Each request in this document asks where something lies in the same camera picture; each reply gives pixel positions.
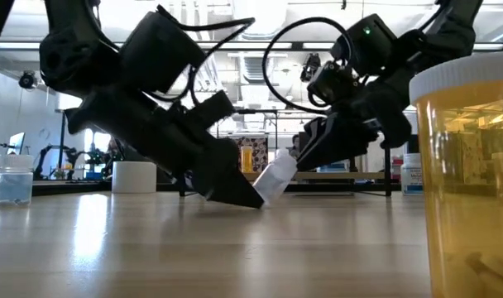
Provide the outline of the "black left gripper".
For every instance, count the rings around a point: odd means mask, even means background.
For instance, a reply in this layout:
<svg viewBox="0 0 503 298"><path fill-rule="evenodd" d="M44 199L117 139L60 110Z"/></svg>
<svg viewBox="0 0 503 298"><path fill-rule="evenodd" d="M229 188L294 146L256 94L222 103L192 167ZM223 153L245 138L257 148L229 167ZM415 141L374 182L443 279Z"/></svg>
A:
<svg viewBox="0 0 503 298"><path fill-rule="evenodd" d="M207 200L260 209L263 198L238 169L237 144L215 138L206 145L211 137L186 117L190 110L180 103L164 109L136 90L96 89L66 114L71 133L94 126L170 175L192 171L193 188Z"/></svg>

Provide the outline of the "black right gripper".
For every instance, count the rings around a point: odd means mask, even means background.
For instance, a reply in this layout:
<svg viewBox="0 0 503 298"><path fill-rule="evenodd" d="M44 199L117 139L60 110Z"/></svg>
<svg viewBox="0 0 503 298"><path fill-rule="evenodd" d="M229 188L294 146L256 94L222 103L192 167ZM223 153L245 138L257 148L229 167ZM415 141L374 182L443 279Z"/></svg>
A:
<svg viewBox="0 0 503 298"><path fill-rule="evenodd" d="M408 141L411 125L387 87L362 86L351 98L336 102L337 118L318 117L304 125L308 136L300 147L299 171L364 155L382 132L383 147L401 147Z"/></svg>

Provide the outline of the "small orange pill bottle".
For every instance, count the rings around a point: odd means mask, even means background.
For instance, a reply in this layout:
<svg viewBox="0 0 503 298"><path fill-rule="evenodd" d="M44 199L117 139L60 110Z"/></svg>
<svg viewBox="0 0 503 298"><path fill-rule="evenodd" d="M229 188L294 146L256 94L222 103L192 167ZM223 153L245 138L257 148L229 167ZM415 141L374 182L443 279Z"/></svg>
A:
<svg viewBox="0 0 503 298"><path fill-rule="evenodd" d="M244 173L253 172L253 148L250 146L241 147L241 170Z"/></svg>

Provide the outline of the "clear bottle with capsules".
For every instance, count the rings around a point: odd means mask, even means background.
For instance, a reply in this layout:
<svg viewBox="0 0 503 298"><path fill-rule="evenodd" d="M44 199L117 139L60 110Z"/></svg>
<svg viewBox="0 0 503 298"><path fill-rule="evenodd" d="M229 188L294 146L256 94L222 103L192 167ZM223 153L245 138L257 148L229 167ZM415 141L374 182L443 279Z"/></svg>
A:
<svg viewBox="0 0 503 298"><path fill-rule="evenodd" d="M281 148L265 170L255 179L253 188L270 205L281 197L297 172L297 161L288 149Z"/></svg>

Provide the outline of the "white melatonin bottle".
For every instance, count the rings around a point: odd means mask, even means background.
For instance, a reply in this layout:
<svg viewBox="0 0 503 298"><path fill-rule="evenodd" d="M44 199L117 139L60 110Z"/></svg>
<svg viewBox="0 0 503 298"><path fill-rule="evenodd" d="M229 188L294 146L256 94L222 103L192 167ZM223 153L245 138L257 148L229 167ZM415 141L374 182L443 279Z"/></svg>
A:
<svg viewBox="0 0 503 298"><path fill-rule="evenodd" d="M400 168L400 182L403 195L422 195L424 193L421 155L404 154Z"/></svg>

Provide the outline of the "orange pill bottle white cap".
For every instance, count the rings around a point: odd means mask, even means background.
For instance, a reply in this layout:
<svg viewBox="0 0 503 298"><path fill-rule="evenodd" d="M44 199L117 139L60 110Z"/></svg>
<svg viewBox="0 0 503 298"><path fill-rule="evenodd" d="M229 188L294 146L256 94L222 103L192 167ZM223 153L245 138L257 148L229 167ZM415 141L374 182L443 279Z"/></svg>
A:
<svg viewBox="0 0 503 298"><path fill-rule="evenodd" d="M503 51L410 81L434 298L503 298Z"/></svg>

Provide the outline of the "clear bottle white cap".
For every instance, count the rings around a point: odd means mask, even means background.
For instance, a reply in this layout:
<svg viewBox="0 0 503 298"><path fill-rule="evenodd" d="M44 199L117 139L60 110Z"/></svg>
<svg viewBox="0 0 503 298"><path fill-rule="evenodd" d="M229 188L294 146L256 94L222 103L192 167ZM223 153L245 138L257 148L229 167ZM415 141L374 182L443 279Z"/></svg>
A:
<svg viewBox="0 0 503 298"><path fill-rule="evenodd" d="M29 205L32 186L32 156L0 155L0 208Z"/></svg>

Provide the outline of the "brown patterned box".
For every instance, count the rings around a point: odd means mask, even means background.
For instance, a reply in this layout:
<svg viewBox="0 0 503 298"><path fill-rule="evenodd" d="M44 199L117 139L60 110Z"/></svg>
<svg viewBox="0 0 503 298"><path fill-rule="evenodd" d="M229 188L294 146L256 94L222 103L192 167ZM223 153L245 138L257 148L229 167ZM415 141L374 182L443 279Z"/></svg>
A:
<svg viewBox="0 0 503 298"><path fill-rule="evenodd" d="M239 148L237 167L240 171L243 171L241 161L243 147L251 148L251 168L247 171L248 173L261 173L266 168L268 165L267 137L259 135L237 136L233 138L233 141Z"/></svg>

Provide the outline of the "open laptop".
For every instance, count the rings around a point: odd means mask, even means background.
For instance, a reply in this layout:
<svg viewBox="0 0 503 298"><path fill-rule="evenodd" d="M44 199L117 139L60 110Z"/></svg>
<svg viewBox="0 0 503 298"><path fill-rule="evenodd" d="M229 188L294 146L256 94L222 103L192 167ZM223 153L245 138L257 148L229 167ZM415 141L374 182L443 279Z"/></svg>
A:
<svg viewBox="0 0 503 298"><path fill-rule="evenodd" d="M19 132L10 136L9 143L7 146L7 154L20 155L22 153L23 142L25 139L25 133Z"/></svg>

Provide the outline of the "wooden shelf black metal frame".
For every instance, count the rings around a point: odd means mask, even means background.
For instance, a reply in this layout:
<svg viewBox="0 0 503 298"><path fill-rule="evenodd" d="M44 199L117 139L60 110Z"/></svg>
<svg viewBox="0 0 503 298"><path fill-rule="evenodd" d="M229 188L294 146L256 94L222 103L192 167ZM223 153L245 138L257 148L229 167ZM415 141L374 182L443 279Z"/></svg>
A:
<svg viewBox="0 0 503 298"><path fill-rule="evenodd" d="M230 138L239 147L253 149L252 167L244 171L253 182L275 160L278 149L290 149L292 137L302 133L310 120L304 113L281 110L243 109L239 113L216 122L208 129L216 138ZM289 192L374 192L391 195L400 186L391 179L391 169L369 171L357 160L342 161L338 167L302 171L294 175L287 188Z"/></svg>

